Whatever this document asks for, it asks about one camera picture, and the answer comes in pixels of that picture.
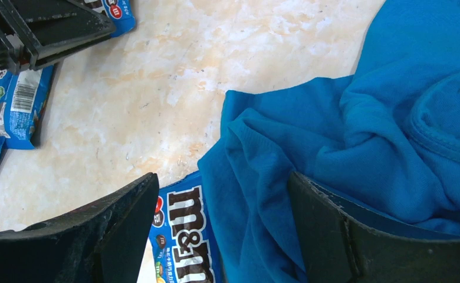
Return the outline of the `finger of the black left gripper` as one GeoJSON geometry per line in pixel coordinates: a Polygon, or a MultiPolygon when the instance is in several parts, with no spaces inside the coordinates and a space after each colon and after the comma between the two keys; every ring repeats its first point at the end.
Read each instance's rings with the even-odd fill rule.
{"type": "Polygon", "coordinates": [[[0,70],[41,70],[115,31],[109,17],[76,1],[0,0],[0,70]]]}

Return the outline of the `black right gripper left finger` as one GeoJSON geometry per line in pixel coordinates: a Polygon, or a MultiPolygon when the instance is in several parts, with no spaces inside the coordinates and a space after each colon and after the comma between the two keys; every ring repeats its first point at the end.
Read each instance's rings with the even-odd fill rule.
{"type": "Polygon", "coordinates": [[[0,282],[136,282],[158,194],[148,173],[63,215],[0,232],[0,282]]]}

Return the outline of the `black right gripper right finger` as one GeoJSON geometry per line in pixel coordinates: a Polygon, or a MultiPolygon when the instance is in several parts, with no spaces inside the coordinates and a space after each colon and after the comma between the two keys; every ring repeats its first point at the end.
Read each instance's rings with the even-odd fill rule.
{"type": "Polygon", "coordinates": [[[396,221],[301,173],[288,191],[309,282],[460,282],[460,236],[396,221]]]}

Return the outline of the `blue candy bag back side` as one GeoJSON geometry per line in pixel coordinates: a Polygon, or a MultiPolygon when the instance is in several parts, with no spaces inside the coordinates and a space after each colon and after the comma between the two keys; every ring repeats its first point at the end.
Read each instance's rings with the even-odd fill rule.
{"type": "Polygon", "coordinates": [[[51,65],[23,71],[10,79],[0,112],[0,134],[5,137],[7,149],[35,148],[32,138],[45,110],[53,73],[51,65]]]}

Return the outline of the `blue cloth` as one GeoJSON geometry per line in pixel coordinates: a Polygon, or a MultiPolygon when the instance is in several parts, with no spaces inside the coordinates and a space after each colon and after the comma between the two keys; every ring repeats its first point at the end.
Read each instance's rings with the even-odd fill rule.
{"type": "Polygon", "coordinates": [[[460,235],[460,1],[386,1],[351,76],[227,92],[198,168],[229,282],[305,281],[292,172],[460,235]]]}

